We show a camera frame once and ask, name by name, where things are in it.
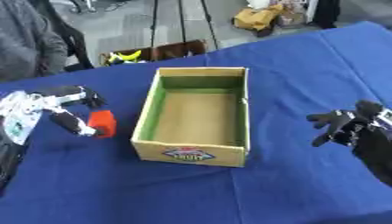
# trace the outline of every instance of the bag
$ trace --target bag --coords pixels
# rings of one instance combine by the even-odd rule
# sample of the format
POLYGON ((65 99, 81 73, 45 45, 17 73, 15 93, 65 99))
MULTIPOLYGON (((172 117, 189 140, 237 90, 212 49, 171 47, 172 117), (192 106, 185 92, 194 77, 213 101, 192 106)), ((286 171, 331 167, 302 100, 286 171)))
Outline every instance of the bag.
POLYGON ((340 0, 318 0, 313 23, 323 29, 336 28, 340 15, 340 0))

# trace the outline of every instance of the open cardboard box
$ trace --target open cardboard box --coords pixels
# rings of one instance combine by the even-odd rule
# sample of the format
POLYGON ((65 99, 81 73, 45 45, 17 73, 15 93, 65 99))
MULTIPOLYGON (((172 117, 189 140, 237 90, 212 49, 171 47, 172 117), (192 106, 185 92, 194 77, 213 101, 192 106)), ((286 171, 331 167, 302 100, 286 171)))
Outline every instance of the open cardboard box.
POLYGON ((248 69, 160 68, 131 142, 142 160, 244 166, 248 69))

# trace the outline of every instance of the floor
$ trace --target floor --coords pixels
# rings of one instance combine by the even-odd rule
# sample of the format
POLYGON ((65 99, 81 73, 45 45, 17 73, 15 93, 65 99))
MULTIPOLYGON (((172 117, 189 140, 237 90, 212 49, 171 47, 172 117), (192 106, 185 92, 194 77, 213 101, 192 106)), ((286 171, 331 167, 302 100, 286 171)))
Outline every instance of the floor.
MULTIPOLYGON (((99 0, 96 13, 75 14, 68 6, 57 5, 64 19, 86 35, 87 50, 92 62, 99 66, 99 55, 115 50, 151 46, 151 25, 154 0, 131 0, 113 11, 105 11, 113 0, 99 0)), ((212 15, 212 30, 206 21, 200 0, 182 0, 187 40, 205 39, 209 51, 257 41, 252 32, 236 29, 230 19, 247 5, 246 0, 206 0, 212 15)), ((344 26, 361 20, 370 20, 392 27, 392 1, 390 0, 342 0, 342 14, 338 25, 344 26)), ((276 29, 272 37, 318 28, 276 29)), ((159 0, 157 7, 157 32, 154 46, 182 41, 179 0, 159 0)))

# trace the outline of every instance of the robot finger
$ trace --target robot finger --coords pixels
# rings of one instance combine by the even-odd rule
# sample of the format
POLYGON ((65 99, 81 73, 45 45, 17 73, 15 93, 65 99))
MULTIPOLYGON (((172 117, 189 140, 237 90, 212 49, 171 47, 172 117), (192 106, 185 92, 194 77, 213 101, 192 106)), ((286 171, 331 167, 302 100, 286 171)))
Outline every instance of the robot finger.
POLYGON ((316 139, 313 140, 312 142, 312 146, 313 147, 320 147, 323 144, 326 144, 327 142, 329 142, 331 140, 331 136, 329 136, 327 133, 316 137, 316 139))

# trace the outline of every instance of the blue tablecloth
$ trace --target blue tablecloth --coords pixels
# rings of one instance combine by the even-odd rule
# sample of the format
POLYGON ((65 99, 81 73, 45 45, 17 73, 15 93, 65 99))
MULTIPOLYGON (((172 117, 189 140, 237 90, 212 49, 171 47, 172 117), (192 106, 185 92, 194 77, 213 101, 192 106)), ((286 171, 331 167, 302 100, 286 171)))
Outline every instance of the blue tablecloth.
MULTIPOLYGON (((312 148, 310 113, 392 107, 392 34, 362 23, 164 62, 0 85, 85 85, 108 100, 113 139, 76 137, 44 117, 0 199, 4 224, 309 223, 392 210, 392 189, 350 149, 312 148), (157 67, 249 67, 251 153, 245 168, 140 161, 130 136, 157 67)), ((82 106, 70 108, 88 117, 82 106)))

